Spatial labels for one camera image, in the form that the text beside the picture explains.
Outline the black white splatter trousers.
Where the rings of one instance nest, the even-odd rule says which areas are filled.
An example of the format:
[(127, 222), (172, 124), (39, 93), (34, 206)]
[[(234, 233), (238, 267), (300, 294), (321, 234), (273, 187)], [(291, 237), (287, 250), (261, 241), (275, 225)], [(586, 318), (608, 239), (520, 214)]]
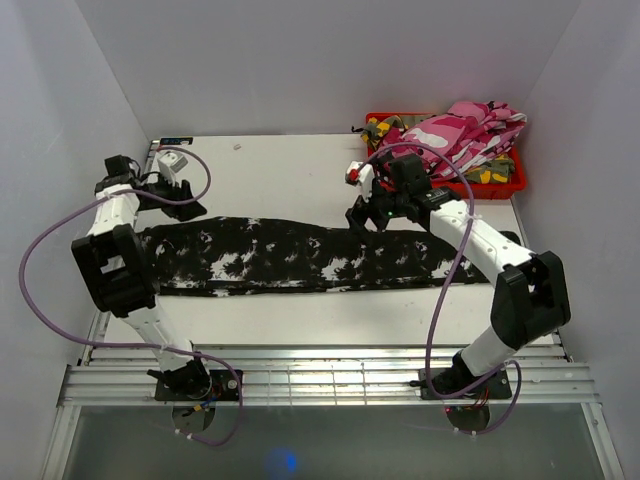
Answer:
[(166, 296), (438, 288), (456, 250), (424, 231), (371, 234), (283, 219), (214, 217), (138, 234)]

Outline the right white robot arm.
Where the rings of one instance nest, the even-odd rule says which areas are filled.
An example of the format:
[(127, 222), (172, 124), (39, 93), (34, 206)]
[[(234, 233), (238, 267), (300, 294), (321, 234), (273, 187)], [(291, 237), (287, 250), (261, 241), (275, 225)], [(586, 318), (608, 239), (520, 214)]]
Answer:
[(352, 231), (364, 233), (368, 222), (384, 231), (391, 219), (406, 218), (456, 248), (454, 259), (467, 259), (494, 289), (489, 327), (453, 357), (449, 368), (426, 375), (423, 384), (434, 396), (476, 396), (521, 348), (569, 322), (561, 259), (515, 243), (477, 217), (470, 200), (448, 187), (434, 187), (418, 156), (396, 159), (385, 174), (370, 163), (353, 162), (345, 181), (360, 190), (346, 212)]

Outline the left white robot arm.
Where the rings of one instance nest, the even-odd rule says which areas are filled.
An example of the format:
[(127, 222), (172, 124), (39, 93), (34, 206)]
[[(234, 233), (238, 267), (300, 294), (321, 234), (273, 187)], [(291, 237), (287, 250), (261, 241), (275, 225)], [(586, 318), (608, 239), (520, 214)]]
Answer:
[(212, 376), (193, 345), (177, 333), (159, 305), (160, 285), (152, 262), (134, 231), (137, 214), (160, 209), (180, 222), (204, 215), (190, 183), (178, 180), (187, 165), (183, 151), (163, 151), (157, 158), (157, 180), (137, 173), (122, 155), (105, 160), (107, 175), (96, 184), (101, 204), (87, 234), (72, 242), (71, 252), (95, 305), (128, 324), (147, 344), (153, 344), (159, 368), (148, 374), (172, 394), (204, 399), (212, 390)]

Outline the pink camouflage trousers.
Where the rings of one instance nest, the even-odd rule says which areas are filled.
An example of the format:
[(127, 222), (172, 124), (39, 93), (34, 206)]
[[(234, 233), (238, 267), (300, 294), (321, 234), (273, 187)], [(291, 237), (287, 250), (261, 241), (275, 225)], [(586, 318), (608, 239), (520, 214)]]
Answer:
[(392, 115), (371, 120), (363, 138), (392, 158), (415, 154), (434, 180), (456, 181), (448, 158), (470, 183), (506, 184), (515, 173), (510, 151), (527, 125), (528, 117), (509, 104), (460, 101), (443, 114)]

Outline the small blue label sticker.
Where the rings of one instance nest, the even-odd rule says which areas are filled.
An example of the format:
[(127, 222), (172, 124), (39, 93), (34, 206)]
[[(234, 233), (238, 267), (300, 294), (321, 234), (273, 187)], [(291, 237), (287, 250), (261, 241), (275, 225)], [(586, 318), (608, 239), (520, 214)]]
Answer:
[(163, 137), (159, 140), (160, 146), (189, 146), (193, 143), (192, 137)]

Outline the red plastic bin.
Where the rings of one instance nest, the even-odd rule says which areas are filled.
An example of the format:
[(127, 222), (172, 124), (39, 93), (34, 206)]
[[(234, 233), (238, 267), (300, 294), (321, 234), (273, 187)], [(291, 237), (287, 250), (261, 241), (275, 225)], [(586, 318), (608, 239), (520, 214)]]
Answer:
[[(435, 114), (435, 113), (427, 113), (427, 112), (400, 112), (400, 111), (380, 111), (380, 112), (369, 112), (365, 116), (365, 124), (367, 121), (367, 117), (369, 115), (378, 115), (378, 114)], [(475, 197), (479, 199), (486, 200), (498, 200), (498, 199), (508, 199), (514, 193), (523, 190), (526, 187), (527, 181), (524, 174), (524, 169), (522, 167), (522, 162), (520, 159), (519, 152), (515, 143), (512, 147), (511, 153), (513, 154), (514, 160), (516, 161), (517, 171), (514, 175), (513, 180), (506, 185), (477, 185), (471, 184), (471, 188)]]

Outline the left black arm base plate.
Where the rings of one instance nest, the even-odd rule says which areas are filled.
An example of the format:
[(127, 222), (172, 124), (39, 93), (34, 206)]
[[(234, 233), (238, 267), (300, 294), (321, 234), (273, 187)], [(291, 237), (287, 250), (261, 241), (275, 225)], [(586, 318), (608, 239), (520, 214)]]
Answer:
[(239, 391), (243, 382), (244, 371), (235, 370), (235, 376), (226, 369), (210, 369), (210, 390), (206, 395), (189, 396), (172, 392), (168, 387), (157, 381), (153, 399), (161, 402), (198, 402), (206, 400), (214, 401), (238, 401)]

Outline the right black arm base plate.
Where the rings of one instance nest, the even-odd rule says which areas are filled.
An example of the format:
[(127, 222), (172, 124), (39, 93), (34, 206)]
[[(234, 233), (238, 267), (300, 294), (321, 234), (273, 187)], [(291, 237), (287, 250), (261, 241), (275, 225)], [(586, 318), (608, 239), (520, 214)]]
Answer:
[[(409, 385), (419, 390), (419, 396), (422, 400), (440, 400), (440, 397), (428, 388), (424, 368), (418, 371), (418, 379), (411, 380)], [(512, 390), (507, 374), (504, 370), (501, 370), (473, 390), (460, 396), (452, 397), (452, 400), (508, 400), (511, 397)]]

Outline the aluminium rail frame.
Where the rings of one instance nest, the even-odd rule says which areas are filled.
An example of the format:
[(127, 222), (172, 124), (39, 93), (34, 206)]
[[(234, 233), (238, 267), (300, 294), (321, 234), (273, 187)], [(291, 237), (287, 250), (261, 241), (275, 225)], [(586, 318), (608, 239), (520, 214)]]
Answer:
[[(201, 136), (211, 215), (344, 225), (355, 135)], [(188, 339), (244, 370), (242, 426), (207, 448), (175, 435), (144, 350), (95, 349), (70, 367), (45, 479), (631, 479), (588, 364), (557, 335), (521, 351), (506, 424), (469, 437), (409, 381), (437, 290), (163, 297)]]

